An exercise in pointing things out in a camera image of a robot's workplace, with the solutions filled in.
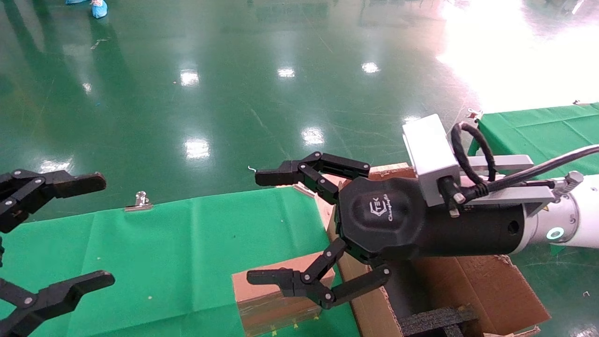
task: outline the green tablecloth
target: green tablecloth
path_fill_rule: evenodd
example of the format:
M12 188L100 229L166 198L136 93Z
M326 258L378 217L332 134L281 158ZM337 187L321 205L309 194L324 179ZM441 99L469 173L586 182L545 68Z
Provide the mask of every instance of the green tablecloth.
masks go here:
M496 155L529 155L535 164L587 145L599 144L599 103L483 115L479 129ZM478 144L470 146L474 155ZM568 171L599 173L599 155L590 155L547 172L539 179Z
M327 245L314 200L273 188L23 224L4 236L0 275L37 291L98 269L114 274L112 287L33 336L244 336L231 274ZM0 303L0 317L12 309ZM359 333L347 303L277 336Z

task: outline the glossy floor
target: glossy floor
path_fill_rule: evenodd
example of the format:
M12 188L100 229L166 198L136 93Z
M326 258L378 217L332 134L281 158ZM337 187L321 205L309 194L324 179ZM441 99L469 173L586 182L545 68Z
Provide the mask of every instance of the glossy floor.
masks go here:
M599 100L592 0L108 6L95 20L88 3L0 1L0 171L108 180L33 219L124 207L142 189L155 203L255 189L248 165L315 150L407 161L401 124L432 113L449 128L468 108ZM593 317L555 336L597 334Z

